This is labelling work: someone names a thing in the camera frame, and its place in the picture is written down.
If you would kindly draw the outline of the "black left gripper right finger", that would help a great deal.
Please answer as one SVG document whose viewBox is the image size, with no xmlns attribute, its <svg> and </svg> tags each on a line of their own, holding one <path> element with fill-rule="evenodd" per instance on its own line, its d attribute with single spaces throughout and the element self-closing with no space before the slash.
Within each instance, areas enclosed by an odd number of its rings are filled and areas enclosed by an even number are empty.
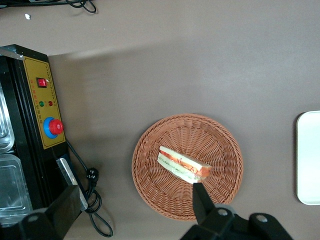
<svg viewBox="0 0 320 240">
<path fill-rule="evenodd" d="M 192 206 L 197 224 L 183 240 L 291 240 L 292 236 L 280 222 L 267 213 L 240 217 L 227 204 L 214 204 L 202 183 L 192 187 Z"/>
</svg>

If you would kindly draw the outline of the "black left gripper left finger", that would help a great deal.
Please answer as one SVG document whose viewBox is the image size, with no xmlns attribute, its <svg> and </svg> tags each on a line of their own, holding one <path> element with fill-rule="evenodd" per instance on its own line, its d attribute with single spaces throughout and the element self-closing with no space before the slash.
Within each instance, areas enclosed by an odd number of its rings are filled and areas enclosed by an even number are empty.
<svg viewBox="0 0 320 240">
<path fill-rule="evenodd" d="M 62 240 L 81 213 L 80 189 L 68 186 L 47 208 L 25 216 L 14 227 L 17 240 Z"/>
</svg>

